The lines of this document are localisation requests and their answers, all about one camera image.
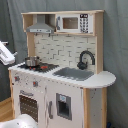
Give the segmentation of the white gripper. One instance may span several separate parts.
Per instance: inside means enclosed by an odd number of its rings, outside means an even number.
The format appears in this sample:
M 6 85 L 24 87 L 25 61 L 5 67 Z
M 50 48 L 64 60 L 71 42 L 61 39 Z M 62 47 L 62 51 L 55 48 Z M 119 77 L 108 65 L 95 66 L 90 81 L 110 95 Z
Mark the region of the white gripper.
M 15 62 L 15 56 L 17 53 L 11 53 L 7 47 L 6 42 L 0 41 L 0 61 L 4 65 L 13 64 Z

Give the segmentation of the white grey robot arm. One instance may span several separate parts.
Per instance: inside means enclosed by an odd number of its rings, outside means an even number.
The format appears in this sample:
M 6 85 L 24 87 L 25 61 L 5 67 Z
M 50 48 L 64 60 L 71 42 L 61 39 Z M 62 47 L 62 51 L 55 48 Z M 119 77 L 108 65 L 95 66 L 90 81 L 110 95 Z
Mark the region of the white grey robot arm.
M 4 65 L 15 62 L 14 55 L 6 48 L 6 42 L 0 41 L 0 61 Z M 0 128 L 38 128 L 35 120 L 28 114 L 22 114 L 17 118 L 0 122 Z

